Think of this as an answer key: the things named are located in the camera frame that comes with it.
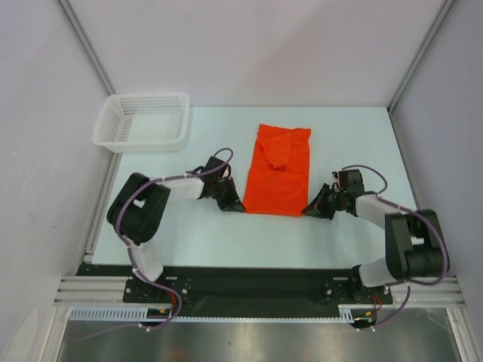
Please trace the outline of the orange t shirt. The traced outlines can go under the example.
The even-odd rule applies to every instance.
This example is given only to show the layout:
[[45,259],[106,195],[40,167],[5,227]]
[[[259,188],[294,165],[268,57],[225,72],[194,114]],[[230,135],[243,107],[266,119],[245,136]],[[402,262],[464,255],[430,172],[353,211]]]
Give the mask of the orange t shirt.
[[308,205],[309,128],[259,126],[243,204],[248,213],[302,215]]

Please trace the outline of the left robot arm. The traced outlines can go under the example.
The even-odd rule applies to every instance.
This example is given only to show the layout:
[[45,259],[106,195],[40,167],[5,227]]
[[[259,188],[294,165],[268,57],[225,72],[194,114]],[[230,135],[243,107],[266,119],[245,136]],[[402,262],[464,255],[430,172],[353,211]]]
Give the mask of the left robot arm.
[[223,212],[247,212],[238,196],[229,161],[218,158],[218,154],[181,175],[150,179],[142,173],[132,173],[109,207],[106,220],[125,245],[132,271],[142,281],[140,293],[150,302],[161,300],[165,293],[172,299],[179,298],[159,278],[164,271],[163,262],[148,245],[167,206],[205,198],[216,201]]

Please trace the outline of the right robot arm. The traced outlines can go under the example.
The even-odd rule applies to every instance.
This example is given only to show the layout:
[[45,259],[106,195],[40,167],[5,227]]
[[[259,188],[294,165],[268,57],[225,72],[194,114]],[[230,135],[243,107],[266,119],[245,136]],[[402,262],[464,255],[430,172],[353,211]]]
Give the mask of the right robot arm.
[[302,210],[302,216],[332,220],[345,212],[366,220],[384,232],[384,256],[352,267],[343,285],[344,299],[367,302],[375,292],[400,284],[433,286],[443,281],[450,258],[434,210],[412,210],[368,191],[362,165],[350,165],[333,173]]

